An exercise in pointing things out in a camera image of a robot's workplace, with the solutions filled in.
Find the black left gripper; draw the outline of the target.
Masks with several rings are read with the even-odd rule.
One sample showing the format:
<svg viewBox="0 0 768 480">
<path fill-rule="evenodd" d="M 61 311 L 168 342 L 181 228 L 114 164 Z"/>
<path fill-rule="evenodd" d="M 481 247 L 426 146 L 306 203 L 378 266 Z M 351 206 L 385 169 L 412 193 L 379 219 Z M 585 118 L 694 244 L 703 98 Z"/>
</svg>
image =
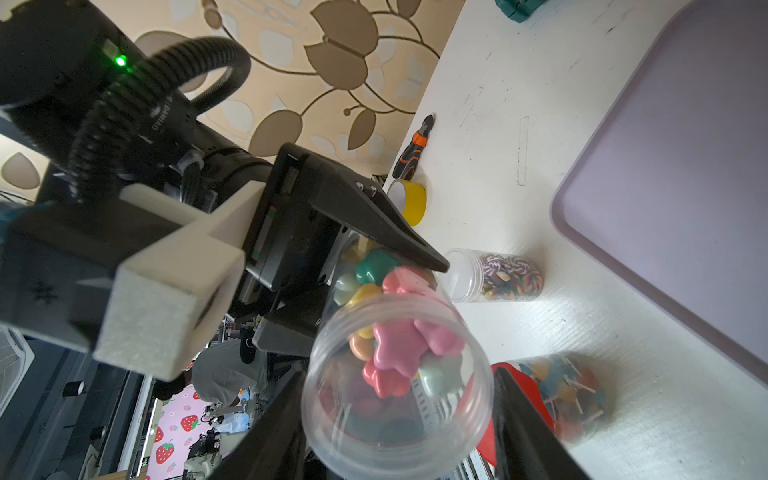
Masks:
<svg viewBox="0 0 768 480">
<path fill-rule="evenodd" d="M 252 338 L 257 349 L 310 356 L 330 291 L 320 286 L 330 281 L 329 256 L 345 227 L 425 269 L 445 273 L 449 268 L 448 260 L 413 230 L 376 182 L 286 143 L 243 244 L 246 265 L 237 298 L 297 297 L 261 318 Z"/>
</svg>

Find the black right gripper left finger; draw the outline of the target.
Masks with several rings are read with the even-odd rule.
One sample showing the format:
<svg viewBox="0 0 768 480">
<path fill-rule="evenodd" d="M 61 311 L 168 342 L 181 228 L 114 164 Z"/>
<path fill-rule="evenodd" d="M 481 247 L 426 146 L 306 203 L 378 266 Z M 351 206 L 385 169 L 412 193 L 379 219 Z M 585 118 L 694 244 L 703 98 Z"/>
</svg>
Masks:
<svg viewBox="0 0 768 480">
<path fill-rule="evenodd" d="M 305 371 L 291 371 L 264 415 L 209 479 L 304 478 L 306 436 L 301 400 L 305 380 Z"/>
</svg>

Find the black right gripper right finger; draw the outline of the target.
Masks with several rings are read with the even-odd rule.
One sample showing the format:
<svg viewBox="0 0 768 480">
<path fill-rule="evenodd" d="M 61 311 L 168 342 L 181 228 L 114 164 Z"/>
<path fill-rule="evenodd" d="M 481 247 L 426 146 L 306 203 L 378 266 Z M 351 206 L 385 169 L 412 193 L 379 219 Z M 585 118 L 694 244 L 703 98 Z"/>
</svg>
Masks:
<svg viewBox="0 0 768 480">
<path fill-rule="evenodd" d="M 589 479 L 504 368 L 494 372 L 493 424 L 498 479 Z"/>
</svg>

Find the clear jar of star candies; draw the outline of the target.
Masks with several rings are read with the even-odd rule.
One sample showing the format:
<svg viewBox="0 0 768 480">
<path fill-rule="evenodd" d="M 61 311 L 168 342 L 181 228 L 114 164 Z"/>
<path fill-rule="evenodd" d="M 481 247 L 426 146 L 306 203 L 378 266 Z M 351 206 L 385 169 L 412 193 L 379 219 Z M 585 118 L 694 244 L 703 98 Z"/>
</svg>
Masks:
<svg viewBox="0 0 768 480">
<path fill-rule="evenodd" d="M 302 426 L 344 479 L 443 479 L 486 431 L 486 354 L 435 274 L 353 234 L 309 358 Z"/>
</svg>

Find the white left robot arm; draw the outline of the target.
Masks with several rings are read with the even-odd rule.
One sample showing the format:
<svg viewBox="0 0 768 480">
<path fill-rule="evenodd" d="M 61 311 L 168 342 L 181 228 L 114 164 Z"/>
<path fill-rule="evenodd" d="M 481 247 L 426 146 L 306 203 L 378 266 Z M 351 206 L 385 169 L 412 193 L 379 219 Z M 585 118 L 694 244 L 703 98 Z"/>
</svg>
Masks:
<svg viewBox="0 0 768 480">
<path fill-rule="evenodd" d="M 148 55 L 89 1 L 26 1 L 1 57 L 1 127 L 50 161 L 32 205 L 1 208 L 1 320 L 27 335 L 167 368 L 228 313 L 318 291 L 345 233 L 448 267 L 373 181 L 292 140 L 268 162 L 201 123 L 249 76 L 235 40 Z"/>
</svg>

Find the red lidded clear jar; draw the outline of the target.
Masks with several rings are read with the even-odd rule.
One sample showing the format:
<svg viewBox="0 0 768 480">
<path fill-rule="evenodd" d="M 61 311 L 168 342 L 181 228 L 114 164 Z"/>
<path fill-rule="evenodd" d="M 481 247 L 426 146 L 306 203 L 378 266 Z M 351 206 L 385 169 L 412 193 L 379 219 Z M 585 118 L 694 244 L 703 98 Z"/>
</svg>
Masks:
<svg viewBox="0 0 768 480">
<path fill-rule="evenodd" d="M 615 392 L 596 361 L 588 357 L 563 352 L 499 362 L 492 365 L 493 374 L 499 368 L 513 375 L 571 457 L 571 447 L 587 441 L 612 421 Z M 493 413 L 477 450 L 497 478 Z"/>
</svg>

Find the open clear jar of candies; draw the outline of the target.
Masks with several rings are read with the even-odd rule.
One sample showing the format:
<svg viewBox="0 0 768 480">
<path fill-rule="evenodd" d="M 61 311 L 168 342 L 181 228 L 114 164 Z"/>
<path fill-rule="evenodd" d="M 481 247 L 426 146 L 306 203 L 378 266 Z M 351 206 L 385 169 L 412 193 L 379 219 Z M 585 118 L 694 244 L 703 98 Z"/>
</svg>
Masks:
<svg viewBox="0 0 768 480">
<path fill-rule="evenodd" d="M 541 269 L 525 256 L 453 249 L 445 257 L 449 269 L 437 278 L 454 303 L 530 301 L 544 287 Z"/>
</svg>

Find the yellow tape roll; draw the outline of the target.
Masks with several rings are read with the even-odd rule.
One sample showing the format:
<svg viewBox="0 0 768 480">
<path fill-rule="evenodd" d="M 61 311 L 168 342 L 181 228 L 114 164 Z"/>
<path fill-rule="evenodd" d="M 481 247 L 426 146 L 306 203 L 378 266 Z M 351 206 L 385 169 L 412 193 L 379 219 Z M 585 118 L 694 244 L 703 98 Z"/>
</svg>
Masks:
<svg viewBox="0 0 768 480">
<path fill-rule="evenodd" d="M 427 207 L 427 192 L 423 185 L 407 180 L 394 180 L 387 196 L 408 225 L 415 227 L 422 221 Z"/>
</svg>

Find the orange black pliers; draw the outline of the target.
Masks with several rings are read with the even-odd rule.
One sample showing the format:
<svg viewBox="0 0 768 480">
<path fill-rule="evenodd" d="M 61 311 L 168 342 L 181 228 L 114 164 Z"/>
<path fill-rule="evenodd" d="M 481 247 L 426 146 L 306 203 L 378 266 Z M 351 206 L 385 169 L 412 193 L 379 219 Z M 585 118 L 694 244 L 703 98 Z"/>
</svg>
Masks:
<svg viewBox="0 0 768 480">
<path fill-rule="evenodd" d="M 433 114 L 424 118 L 421 127 L 413 134 L 410 142 L 395 161 L 391 175 L 393 179 L 410 181 L 414 177 L 434 124 Z"/>
</svg>

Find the lilac plastic tray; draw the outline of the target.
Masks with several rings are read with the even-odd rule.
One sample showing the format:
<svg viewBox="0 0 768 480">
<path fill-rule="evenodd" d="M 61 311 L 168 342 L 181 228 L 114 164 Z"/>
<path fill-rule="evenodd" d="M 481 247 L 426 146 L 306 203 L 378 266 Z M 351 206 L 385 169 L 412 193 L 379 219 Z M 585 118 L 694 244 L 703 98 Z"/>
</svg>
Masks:
<svg viewBox="0 0 768 480">
<path fill-rule="evenodd" d="M 558 187 L 556 230 L 767 378 L 767 5 L 694 1 Z"/>
</svg>

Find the green plastic block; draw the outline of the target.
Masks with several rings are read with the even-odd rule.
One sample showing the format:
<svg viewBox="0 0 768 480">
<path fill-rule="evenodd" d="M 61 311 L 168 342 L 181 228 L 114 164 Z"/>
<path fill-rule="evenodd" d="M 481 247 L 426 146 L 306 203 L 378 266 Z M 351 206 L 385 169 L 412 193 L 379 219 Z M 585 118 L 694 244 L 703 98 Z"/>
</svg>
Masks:
<svg viewBox="0 0 768 480">
<path fill-rule="evenodd" d="M 499 10 L 510 20 L 523 23 L 547 0 L 495 0 Z"/>
</svg>

